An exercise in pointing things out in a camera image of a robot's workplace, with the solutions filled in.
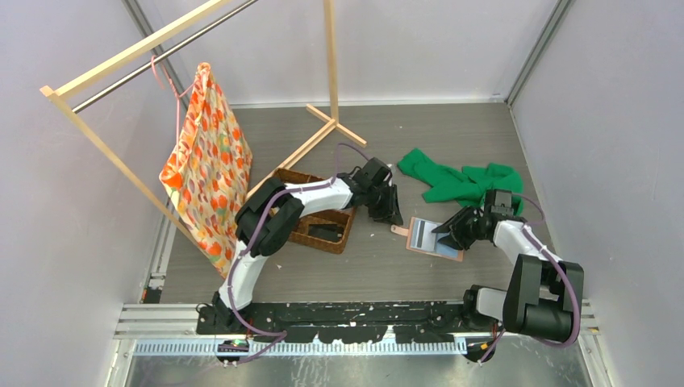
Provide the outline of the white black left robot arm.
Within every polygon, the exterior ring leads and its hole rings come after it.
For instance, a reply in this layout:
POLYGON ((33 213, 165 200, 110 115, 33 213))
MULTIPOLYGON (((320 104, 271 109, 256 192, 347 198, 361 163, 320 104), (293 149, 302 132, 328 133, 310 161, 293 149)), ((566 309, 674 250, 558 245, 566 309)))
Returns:
POLYGON ((212 300, 218 325, 229 334, 246 327, 244 308, 252 303, 261 270, 285 245, 299 219, 359 206, 365 206, 375 222, 403 225, 391 169, 376 157, 350 173, 317 182, 292 184, 268 178, 236 215, 236 250, 226 279, 212 300))

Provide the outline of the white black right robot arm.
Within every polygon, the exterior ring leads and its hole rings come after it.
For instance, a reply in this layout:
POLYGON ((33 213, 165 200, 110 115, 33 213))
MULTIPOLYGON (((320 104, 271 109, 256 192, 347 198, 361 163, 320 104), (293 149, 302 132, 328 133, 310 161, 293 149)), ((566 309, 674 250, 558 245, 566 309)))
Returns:
POLYGON ((471 331, 500 323, 554 347, 569 346, 580 333, 584 270, 563 260, 518 215, 516 193, 489 189, 480 206, 465 206, 434 229, 437 243, 460 251, 486 240, 514 265, 507 289, 472 285, 464 293, 461 322, 471 331))

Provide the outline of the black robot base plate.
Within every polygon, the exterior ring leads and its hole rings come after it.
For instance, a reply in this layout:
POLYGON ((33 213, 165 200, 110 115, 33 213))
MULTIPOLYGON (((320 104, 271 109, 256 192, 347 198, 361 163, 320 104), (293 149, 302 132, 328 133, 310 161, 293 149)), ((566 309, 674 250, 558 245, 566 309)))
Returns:
POLYGON ((196 306, 200 335, 240 335, 258 343, 447 343, 461 332, 492 335, 500 326, 462 302, 254 302, 234 314, 218 301, 196 306))

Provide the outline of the tan leather card holder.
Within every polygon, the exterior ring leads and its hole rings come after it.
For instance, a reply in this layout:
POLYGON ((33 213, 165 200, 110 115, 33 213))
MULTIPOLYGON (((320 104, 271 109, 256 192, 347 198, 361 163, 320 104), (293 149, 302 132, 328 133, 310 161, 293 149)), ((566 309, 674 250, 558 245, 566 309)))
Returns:
POLYGON ((391 225, 390 231, 406 238, 406 249, 409 251, 462 262, 464 259, 462 250, 456 250, 438 242, 440 238, 447 236, 445 233, 434 232, 438 226, 439 223, 412 217, 407 227, 391 225))

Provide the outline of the white card with magnetic stripe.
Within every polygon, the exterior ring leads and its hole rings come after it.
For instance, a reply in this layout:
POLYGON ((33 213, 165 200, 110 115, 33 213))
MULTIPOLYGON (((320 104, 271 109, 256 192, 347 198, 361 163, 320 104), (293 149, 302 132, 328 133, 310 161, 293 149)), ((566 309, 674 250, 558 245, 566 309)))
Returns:
POLYGON ((410 247, 424 252, 434 252, 438 234, 432 233, 432 230, 437 226, 439 223, 416 218, 412 225, 410 247))

